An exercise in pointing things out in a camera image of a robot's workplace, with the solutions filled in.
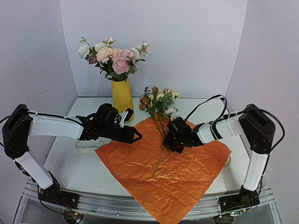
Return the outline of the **yellow ceramic vase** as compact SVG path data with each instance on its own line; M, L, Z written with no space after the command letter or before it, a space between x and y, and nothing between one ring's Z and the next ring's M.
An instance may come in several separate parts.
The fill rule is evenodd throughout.
M127 78L125 81L112 81L113 106L122 113L128 108L134 111L134 104L130 88L130 82Z

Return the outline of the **cream printed ribbon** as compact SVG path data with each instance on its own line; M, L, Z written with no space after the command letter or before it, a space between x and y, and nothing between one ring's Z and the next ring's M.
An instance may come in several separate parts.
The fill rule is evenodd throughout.
M94 153L98 148L105 145L102 139L98 140L79 140L75 144L75 149L81 153Z

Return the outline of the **orange yellow wrapping paper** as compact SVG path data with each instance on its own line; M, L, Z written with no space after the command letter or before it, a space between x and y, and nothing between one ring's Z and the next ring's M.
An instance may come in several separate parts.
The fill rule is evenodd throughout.
M136 125L142 139L112 141L96 150L112 176L159 223L177 224L199 202L220 174L230 149L219 141L186 148L181 154L162 146L153 119Z

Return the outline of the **pink rose stem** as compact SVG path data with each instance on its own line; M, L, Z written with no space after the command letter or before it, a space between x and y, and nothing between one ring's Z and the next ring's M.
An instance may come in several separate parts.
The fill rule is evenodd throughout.
M113 81L126 81L130 74L137 71L136 63L140 59L140 52L136 48L132 49L112 49L112 69L110 74Z

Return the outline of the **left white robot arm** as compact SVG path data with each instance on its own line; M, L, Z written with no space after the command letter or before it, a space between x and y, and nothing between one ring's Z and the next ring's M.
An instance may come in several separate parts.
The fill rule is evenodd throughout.
M79 195L61 189L56 177L34 156L30 148L32 139L60 137L89 141L104 138L133 144L142 139L142 134L135 127L125 124L132 115L132 109L119 112L109 103L100 105L90 115L74 118L35 112L20 104L11 115L1 120L1 145L18 169L37 184L41 202L74 209L78 206Z

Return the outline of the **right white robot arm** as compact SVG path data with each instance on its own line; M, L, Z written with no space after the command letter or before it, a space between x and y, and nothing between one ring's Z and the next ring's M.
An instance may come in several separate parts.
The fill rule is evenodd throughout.
M215 121L201 123L191 128L181 117L168 124L163 140L167 149L182 153L184 148L199 147L214 140L242 136L249 143L251 156L243 185L238 194L218 199L222 214L250 209L260 204L262 189L270 154L277 144L273 143L276 124L280 120L272 113L249 104L240 112L226 114Z

